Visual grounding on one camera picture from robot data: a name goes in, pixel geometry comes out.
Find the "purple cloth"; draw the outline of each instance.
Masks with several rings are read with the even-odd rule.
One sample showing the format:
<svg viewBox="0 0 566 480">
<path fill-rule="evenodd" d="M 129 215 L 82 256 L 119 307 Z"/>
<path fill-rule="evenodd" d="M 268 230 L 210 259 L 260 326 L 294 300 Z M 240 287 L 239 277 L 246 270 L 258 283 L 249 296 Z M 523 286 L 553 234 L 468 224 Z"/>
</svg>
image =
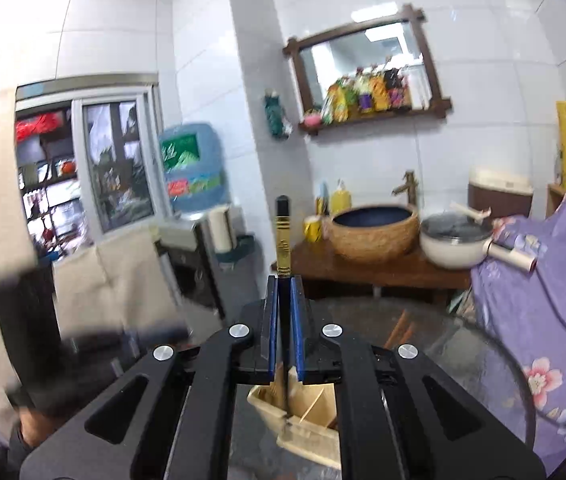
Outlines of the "purple cloth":
<svg viewBox="0 0 566 480">
<path fill-rule="evenodd" d="M 507 219 L 498 239 L 538 264 L 531 274 L 492 258 L 474 267 L 477 323 L 521 365 L 537 409 L 534 449 L 551 474 L 566 458 L 566 198 L 543 222 Z"/>
</svg>

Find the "triangular cutout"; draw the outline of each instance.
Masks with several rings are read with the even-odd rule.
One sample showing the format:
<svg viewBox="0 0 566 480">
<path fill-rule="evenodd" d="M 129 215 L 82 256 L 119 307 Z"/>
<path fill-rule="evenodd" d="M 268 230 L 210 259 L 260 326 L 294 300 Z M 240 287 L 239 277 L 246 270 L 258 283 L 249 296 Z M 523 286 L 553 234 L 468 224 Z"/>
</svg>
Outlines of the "triangular cutout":
<svg viewBox="0 0 566 480">
<path fill-rule="evenodd" d="M 105 406 L 90 416 L 85 431 L 112 444 L 120 444 L 132 422 L 138 403 L 147 387 L 147 377 L 137 376 L 112 397 Z"/>
<path fill-rule="evenodd" d="M 429 376 L 423 378 L 423 385 L 439 417 L 443 433 L 448 440 L 456 440 L 481 428 L 481 422 L 468 412 L 457 399 Z"/>
</svg>

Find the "wooden countertop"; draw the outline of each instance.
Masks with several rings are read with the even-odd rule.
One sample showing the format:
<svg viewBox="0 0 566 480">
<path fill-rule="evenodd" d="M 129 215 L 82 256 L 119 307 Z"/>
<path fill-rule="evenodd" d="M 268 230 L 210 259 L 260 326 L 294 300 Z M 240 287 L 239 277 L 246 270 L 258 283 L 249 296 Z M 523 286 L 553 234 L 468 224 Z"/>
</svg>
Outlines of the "wooden countertop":
<svg viewBox="0 0 566 480">
<path fill-rule="evenodd" d="M 420 246 L 383 264 L 356 264 L 334 252 L 328 240 L 303 241 L 292 249 L 291 270 L 309 280 L 366 283 L 413 288 L 468 288 L 469 270 L 445 270 L 431 264 Z"/>
</svg>

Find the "pot handle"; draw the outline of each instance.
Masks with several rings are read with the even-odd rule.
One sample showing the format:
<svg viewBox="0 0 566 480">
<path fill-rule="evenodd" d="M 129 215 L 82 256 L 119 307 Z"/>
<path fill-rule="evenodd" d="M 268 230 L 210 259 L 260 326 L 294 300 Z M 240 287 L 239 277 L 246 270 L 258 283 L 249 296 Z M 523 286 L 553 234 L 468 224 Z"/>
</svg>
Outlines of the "pot handle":
<svg viewBox="0 0 566 480">
<path fill-rule="evenodd" d="M 532 272 L 537 266 L 537 259 L 529 254 L 522 253 L 516 249 L 508 249 L 497 244 L 493 240 L 487 240 L 484 245 L 484 254 L 492 256 L 496 260 L 506 262 L 511 266 L 517 267 L 525 272 Z"/>
<path fill-rule="evenodd" d="M 461 213 L 463 215 L 469 216 L 477 224 L 482 224 L 483 220 L 485 220 L 492 214 L 492 209 L 477 211 L 476 209 L 472 209 L 471 207 L 466 207 L 464 205 L 457 204 L 456 202 L 452 202 L 450 204 L 450 207 L 454 209 L 454 211 L 456 211 L 457 213 Z"/>
</svg>

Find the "black sleeve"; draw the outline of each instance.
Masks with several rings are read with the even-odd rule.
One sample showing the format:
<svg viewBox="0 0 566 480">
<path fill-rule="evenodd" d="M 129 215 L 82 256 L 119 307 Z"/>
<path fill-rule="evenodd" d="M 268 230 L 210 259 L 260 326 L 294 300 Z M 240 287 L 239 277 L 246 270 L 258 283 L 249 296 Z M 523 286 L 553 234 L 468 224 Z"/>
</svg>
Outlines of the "black sleeve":
<svg viewBox="0 0 566 480">
<path fill-rule="evenodd" d="M 12 434 L 10 434 L 10 447 L 7 452 L 7 462 L 11 470 L 19 471 L 28 455 L 33 451 L 32 447 L 23 440 L 23 434 L 20 431 L 20 422 L 14 424 Z"/>
</svg>

